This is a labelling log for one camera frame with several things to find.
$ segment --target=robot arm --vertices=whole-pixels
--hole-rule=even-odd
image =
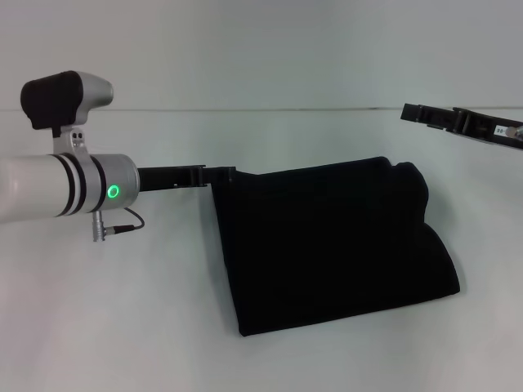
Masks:
[[[126,208],[140,191],[205,186],[230,180],[232,167],[138,169],[123,154],[93,154],[85,131],[89,111],[113,100],[109,82],[89,73],[68,71],[24,85],[22,109],[33,129],[51,129],[53,154],[0,158],[0,223],[76,213],[93,214],[95,241],[143,227],[105,228],[101,212]]]
[[[446,110],[405,104],[401,119],[487,143],[523,149],[523,122],[507,118],[487,116],[460,108]]]

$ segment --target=cloth fold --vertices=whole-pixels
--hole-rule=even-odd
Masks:
[[[212,186],[243,336],[459,292],[412,163],[373,158]]]

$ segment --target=metal connector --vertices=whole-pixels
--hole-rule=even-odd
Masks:
[[[512,139],[523,140],[523,127],[509,127],[505,131],[505,135]]]
[[[105,241],[104,221],[101,219],[101,211],[92,213],[92,240],[95,243]]]

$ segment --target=black stripe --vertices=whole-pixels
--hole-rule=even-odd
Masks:
[[[67,214],[67,215],[73,215],[73,214],[76,214],[78,211],[80,211],[80,208],[82,208],[83,203],[85,202],[87,184],[85,182],[85,174],[83,173],[82,166],[80,165],[80,162],[76,159],[76,157],[69,153],[63,153],[61,155],[64,155],[65,157],[70,159],[70,161],[73,163],[74,167],[76,167],[76,170],[80,177],[80,199],[78,200],[78,206],[76,206],[76,208],[74,209],[73,212],[71,212],[70,214]]]
[[[101,183],[100,200],[98,200],[98,204],[96,205],[96,207],[94,207],[92,210],[89,211],[89,212],[94,212],[98,208],[100,208],[101,205],[105,201],[105,189],[107,188],[107,180],[105,179],[104,168],[100,165],[100,162],[98,162],[98,159],[96,159],[93,156],[91,156],[91,159],[95,163],[95,166],[98,169],[98,173],[100,173],[100,183]]]
[[[67,173],[67,179],[69,180],[69,198],[67,199],[67,204],[65,204],[64,211],[62,211],[60,214],[57,215],[57,216],[62,216],[73,205],[74,189],[75,189],[75,186],[74,186],[74,176],[73,176],[73,172],[71,171],[71,168],[69,167],[67,162],[60,155],[51,154],[51,156],[55,157],[56,159],[58,159],[60,161],[60,163],[64,166],[65,172]]]

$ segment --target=cable connector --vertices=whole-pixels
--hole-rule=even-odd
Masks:
[[[104,221],[101,219],[101,211],[92,213],[92,238],[95,243],[105,241],[105,236],[127,233],[129,231],[139,230],[145,227],[145,221],[141,216],[134,212],[131,208],[124,208],[125,211],[133,214],[140,220],[140,225],[120,225],[104,227]]]
[[[129,231],[139,230],[142,229],[145,226],[145,221],[141,216],[139,216],[136,212],[134,212],[131,208],[124,208],[125,211],[129,212],[130,214],[133,214],[136,218],[140,220],[140,225],[120,225],[120,226],[111,226],[105,229],[105,235],[115,235],[115,234],[121,234],[121,233],[127,233]]]

